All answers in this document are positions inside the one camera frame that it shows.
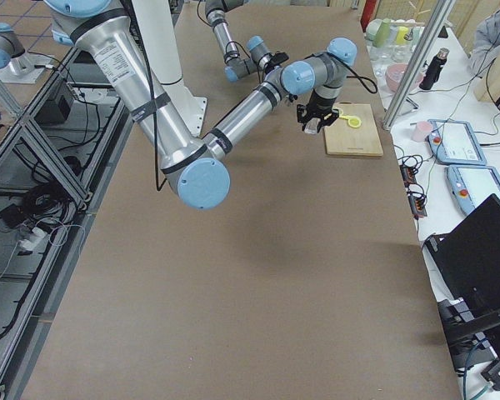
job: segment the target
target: person's sleeve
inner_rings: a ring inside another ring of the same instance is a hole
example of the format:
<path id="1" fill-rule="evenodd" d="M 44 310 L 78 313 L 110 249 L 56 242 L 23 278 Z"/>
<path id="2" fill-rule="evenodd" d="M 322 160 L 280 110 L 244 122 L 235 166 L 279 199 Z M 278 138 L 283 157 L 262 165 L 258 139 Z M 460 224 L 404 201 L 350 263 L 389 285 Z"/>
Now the person's sleeve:
<path id="1" fill-rule="evenodd" d="M 474 75 L 482 77 L 489 64 L 500 54 L 500 45 L 493 46 L 496 40 L 497 37 L 489 34 L 486 21 L 482 21 L 476 28 L 474 49 L 470 56 L 470 67 Z"/>

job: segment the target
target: white plug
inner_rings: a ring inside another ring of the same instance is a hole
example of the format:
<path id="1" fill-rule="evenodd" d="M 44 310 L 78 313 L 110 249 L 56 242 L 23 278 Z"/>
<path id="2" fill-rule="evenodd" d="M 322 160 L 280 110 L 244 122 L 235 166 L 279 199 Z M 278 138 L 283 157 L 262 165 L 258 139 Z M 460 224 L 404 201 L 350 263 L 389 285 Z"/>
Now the white plug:
<path id="1" fill-rule="evenodd" d="M 32 252 L 46 236 L 47 233 L 40 227 L 35 227 L 27 238 L 18 241 L 18 246 L 26 252 Z"/>

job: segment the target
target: black bottle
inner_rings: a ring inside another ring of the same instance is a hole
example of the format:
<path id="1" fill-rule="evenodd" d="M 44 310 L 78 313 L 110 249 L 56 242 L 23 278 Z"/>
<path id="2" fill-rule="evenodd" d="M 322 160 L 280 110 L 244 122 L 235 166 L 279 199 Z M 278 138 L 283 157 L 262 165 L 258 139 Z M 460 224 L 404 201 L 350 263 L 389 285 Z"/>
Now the black bottle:
<path id="1" fill-rule="evenodd" d="M 443 47 L 439 50 L 437 56 L 433 58 L 432 62 L 430 62 L 430 65 L 427 67 L 426 76 L 419 85 L 422 90 L 430 90 L 433 84 L 439 80 L 441 70 L 444 64 L 447 63 L 448 53 L 449 50 Z"/>

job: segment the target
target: computer monitor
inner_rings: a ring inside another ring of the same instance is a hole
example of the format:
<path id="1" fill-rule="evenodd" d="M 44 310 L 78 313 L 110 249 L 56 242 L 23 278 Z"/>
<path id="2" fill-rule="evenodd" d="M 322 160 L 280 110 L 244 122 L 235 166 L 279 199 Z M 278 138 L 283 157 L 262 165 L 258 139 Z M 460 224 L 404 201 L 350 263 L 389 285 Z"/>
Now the computer monitor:
<path id="1" fill-rule="evenodd" d="M 500 308 L 500 199 L 489 196 L 438 245 L 433 254 L 455 298 L 475 318 Z M 500 359 L 500 326 L 484 331 Z"/>

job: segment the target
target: yellow cap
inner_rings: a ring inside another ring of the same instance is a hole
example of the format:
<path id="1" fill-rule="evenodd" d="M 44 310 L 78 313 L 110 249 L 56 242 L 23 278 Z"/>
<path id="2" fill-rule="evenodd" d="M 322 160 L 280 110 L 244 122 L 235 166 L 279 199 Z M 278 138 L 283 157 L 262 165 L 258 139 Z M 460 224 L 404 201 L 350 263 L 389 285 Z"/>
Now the yellow cap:
<path id="1" fill-rule="evenodd" d="M 405 36 L 408 34 L 408 32 L 409 29 L 407 29 L 406 27 L 399 27 L 395 43 L 398 45 L 407 44 L 408 41 L 405 39 Z"/>

